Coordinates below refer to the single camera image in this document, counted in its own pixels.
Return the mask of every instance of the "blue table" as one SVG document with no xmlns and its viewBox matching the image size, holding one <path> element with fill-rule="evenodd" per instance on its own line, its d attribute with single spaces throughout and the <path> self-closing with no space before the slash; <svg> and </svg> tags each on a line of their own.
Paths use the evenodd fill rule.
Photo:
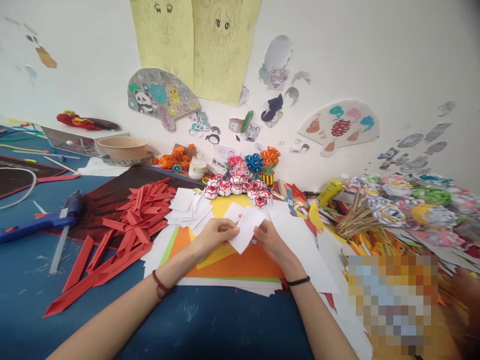
<svg viewBox="0 0 480 360">
<path fill-rule="evenodd" d="M 0 142 L 21 148 L 48 150 L 47 141 Z M 74 155 L 58 150 L 58 154 Z M 0 155 L 34 159 L 39 155 L 12 152 Z M 67 159 L 77 169 L 88 157 Z M 47 212 L 61 206 L 75 190 L 88 193 L 110 177 L 38 184 L 27 200 L 0 210 L 0 228 L 33 219 L 37 201 Z M 0 200 L 0 207 L 19 199 L 26 190 Z M 0 245 L 0 354 L 2 359 L 45 359 L 65 339 L 143 278 L 138 261 L 107 284 L 90 289 L 64 312 L 42 316 L 60 294 L 81 244 L 67 240 L 59 272 L 49 275 L 59 238 L 43 232 Z M 270 298 L 231 287 L 178 286 L 157 306 L 118 355 L 118 359 L 312 359 L 312 353 L 291 294 Z"/>
</svg>

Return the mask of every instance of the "black bracelet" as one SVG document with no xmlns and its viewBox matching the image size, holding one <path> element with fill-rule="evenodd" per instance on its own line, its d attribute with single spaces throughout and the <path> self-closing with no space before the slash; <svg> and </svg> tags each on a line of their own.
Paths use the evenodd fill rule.
<svg viewBox="0 0 480 360">
<path fill-rule="evenodd" d="M 300 279 L 300 280 L 297 280 L 297 281 L 287 281 L 286 283 L 288 284 L 289 287 L 292 287 L 292 286 L 295 286 L 295 285 L 300 285 L 300 284 L 303 284 L 303 283 L 307 283 L 310 281 L 310 276 L 307 276 L 303 279 Z"/>
</svg>

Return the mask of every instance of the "plastic container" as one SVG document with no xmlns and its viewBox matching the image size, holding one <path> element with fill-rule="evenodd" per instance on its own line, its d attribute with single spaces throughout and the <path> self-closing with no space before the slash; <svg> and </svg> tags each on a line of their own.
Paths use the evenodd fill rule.
<svg viewBox="0 0 480 360">
<path fill-rule="evenodd" d="M 204 154 L 202 152 L 197 152 L 197 154 L 191 158 L 188 177 L 193 180 L 201 181 L 204 177 L 206 167 L 207 163 L 204 160 Z"/>
<path fill-rule="evenodd" d="M 335 177 L 326 186 L 326 188 L 318 195 L 318 200 L 320 203 L 318 206 L 324 208 L 329 204 L 329 201 L 332 200 L 339 192 L 344 189 L 344 186 L 348 184 L 350 176 L 347 174 L 341 174 L 340 177 Z"/>
<path fill-rule="evenodd" d="M 149 155 L 148 141 L 127 136 L 107 137 L 97 141 L 101 156 L 108 155 L 111 160 L 142 159 Z"/>
</svg>

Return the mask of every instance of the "left hand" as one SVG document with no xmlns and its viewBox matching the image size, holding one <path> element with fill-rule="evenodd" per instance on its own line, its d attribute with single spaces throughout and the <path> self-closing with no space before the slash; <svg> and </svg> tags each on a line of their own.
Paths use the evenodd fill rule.
<svg viewBox="0 0 480 360">
<path fill-rule="evenodd" d="M 202 263 L 212 251 L 232 240 L 239 232 L 240 228 L 230 219 L 210 219 L 200 235 L 189 245 L 198 259 L 197 264 Z"/>
</svg>

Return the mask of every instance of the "red chinese character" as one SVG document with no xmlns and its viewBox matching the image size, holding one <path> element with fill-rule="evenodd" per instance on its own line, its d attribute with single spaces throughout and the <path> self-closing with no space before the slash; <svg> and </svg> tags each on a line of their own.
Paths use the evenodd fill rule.
<svg viewBox="0 0 480 360">
<path fill-rule="evenodd" d="M 331 127 L 331 134 L 334 137 L 340 137 L 345 134 L 348 130 L 350 130 L 350 120 L 343 120 L 340 119 L 336 123 L 333 124 Z"/>
</svg>

